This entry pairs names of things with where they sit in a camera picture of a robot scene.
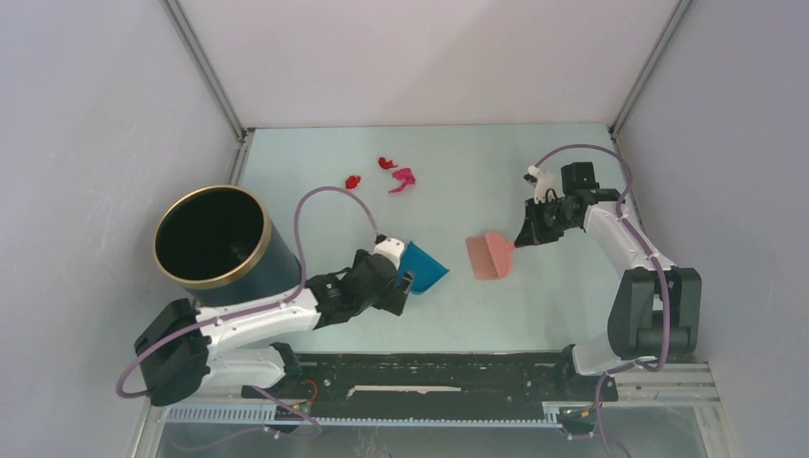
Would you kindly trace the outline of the blue plastic dustpan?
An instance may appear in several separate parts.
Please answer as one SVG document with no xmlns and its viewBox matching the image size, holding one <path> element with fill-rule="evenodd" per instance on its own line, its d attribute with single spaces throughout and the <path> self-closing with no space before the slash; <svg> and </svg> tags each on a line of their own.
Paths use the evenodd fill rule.
<svg viewBox="0 0 809 458">
<path fill-rule="evenodd" d="M 409 242 L 401 257 L 399 279 L 409 275 L 410 293 L 422 295 L 449 273 L 449 269 L 414 242 Z"/>
</svg>

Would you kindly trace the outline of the pink hand brush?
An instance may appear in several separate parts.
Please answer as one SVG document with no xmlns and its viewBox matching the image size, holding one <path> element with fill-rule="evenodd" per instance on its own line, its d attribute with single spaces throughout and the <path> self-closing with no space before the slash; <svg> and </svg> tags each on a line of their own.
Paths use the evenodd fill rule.
<svg viewBox="0 0 809 458">
<path fill-rule="evenodd" d="M 482 236 L 468 237 L 466 249 L 476 280 L 497 281 L 510 274 L 515 247 L 500 232 L 487 231 Z"/>
</svg>

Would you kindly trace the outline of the magenta paper scrap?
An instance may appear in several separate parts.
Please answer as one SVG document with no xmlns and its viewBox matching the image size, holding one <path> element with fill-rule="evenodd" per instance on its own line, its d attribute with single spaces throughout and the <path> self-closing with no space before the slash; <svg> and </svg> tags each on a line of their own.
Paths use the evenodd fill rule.
<svg viewBox="0 0 809 458">
<path fill-rule="evenodd" d="M 416 178 L 410 168 L 396 169 L 391 176 L 398 182 L 398 186 L 389 190 L 389 194 L 401 193 L 406 187 L 416 183 Z"/>
</svg>

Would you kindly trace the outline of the small red paper scrap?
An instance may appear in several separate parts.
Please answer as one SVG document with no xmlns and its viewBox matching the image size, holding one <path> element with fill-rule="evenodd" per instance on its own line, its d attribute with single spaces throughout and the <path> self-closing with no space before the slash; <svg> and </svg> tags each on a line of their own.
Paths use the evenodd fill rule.
<svg viewBox="0 0 809 458">
<path fill-rule="evenodd" d="M 377 160 L 378 165 L 383 170 L 395 170 L 399 167 L 393 160 L 380 156 Z"/>
</svg>

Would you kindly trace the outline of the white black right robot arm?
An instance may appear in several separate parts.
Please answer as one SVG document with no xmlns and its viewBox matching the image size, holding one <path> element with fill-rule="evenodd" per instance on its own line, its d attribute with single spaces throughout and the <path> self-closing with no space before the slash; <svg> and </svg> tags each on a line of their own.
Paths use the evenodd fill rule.
<svg viewBox="0 0 809 458">
<path fill-rule="evenodd" d="M 596 181 L 589 162 L 561 170 L 562 190 L 553 175 L 535 165 L 525 181 L 534 195 L 525 202 L 525 218 L 514 246 L 524 248 L 560 240 L 581 229 L 595 240 L 620 279 L 604 333 L 572 346 L 572 362 L 554 374 L 558 392 L 578 399 L 593 385 L 592 375 L 639 361 L 663 363 L 695 351 L 702 279 L 689 267 L 663 256 L 625 213 L 616 189 Z"/>
</svg>

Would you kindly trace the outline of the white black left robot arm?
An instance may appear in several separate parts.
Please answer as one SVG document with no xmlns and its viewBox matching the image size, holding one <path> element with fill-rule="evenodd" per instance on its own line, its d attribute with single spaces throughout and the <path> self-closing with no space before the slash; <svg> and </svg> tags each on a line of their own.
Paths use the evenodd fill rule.
<svg viewBox="0 0 809 458">
<path fill-rule="evenodd" d="M 203 387 L 256 385 L 290 397 L 300 364 L 276 337 L 346 323 L 368 308 L 400 316 L 414 279 L 413 270 L 360 250 L 352 266 L 309 279 L 301 292 L 220 309 L 170 302 L 135 340 L 146 396 L 170 406 Z"/>
</svg>

